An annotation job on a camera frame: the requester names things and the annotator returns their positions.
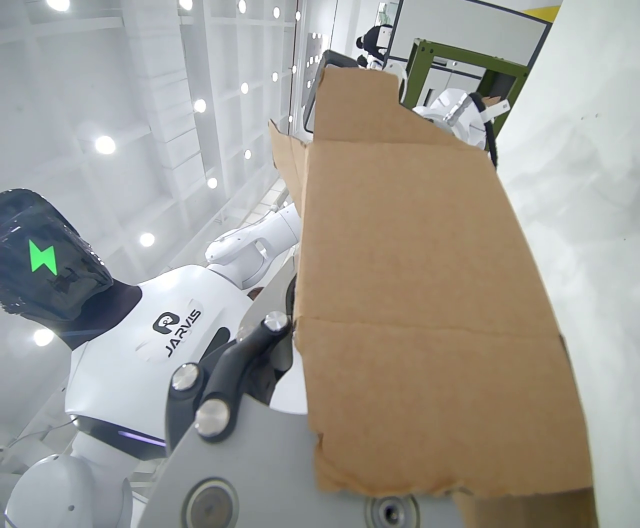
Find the robot face visor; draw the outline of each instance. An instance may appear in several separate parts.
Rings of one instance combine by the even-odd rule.
[[[113,279],[60,212],[26,189],[0,193],[0,304],[11,314],[73,321]]]

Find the humanoid robot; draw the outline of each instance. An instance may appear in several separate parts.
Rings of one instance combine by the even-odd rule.
[[[70,456],[48,457],[21,477],[6,525],[129,528],[127,477],[139,461],[166,456],[174,372],[234,342],[252,305],[241,289],[255,285],[299,236],[293,206],[272,211],[216,240],[209,269],[184,266],[127,285],[40,195],[0,193],[0,304],[72,350],[65,411],[78,429]],[[263,365],[247,392],[268,399],[281,375]]]

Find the yellow wall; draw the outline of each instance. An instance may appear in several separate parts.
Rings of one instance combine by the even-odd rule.
[[[547,22],[553,22],[556,19],[560,6],[555,7],[541,7],[538,9],[529,9],[523,11],[526,15],[536,17],[537,19],[546,20]]]

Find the purple light strip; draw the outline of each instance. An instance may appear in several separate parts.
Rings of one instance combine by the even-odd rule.
[[[154,440],[153,438],[147,438],[146,436],[134,435],[133,433],[128,433],[126,431],[118,431],[118,434],[120,436],[126,436],[127,438],[133,438],[134,440],[140,440],[140,442],[166,447],[166,443],[160,440]]]

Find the green metal frame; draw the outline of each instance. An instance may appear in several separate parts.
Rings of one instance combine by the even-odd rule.
[[[411,49],[411,54],[409,55],[406,66],[408,79],[403,104],[407,108],[417,106],[424,83],[427,80],[427,75],[433,64],[433,59],[436,57],[484,68],[485,73],[477,89],[477,92],[483,97],[492,95],[492,87],[498,75],[504,74],[513,77],[513,84],[506,96],[512,108],[529,76],[529,68],[526,66],[504,59],[498,59],[498,57],[489,57],[489,55],[469,51],[468,49],[447,46],[445,44],[438,44],[437,42],[429,42],[428,40],[416,38],[413,41],[413,48]],[[508,115],[509,112],[495,119],[493,130],[496,136],[498,132],[500,132]]]

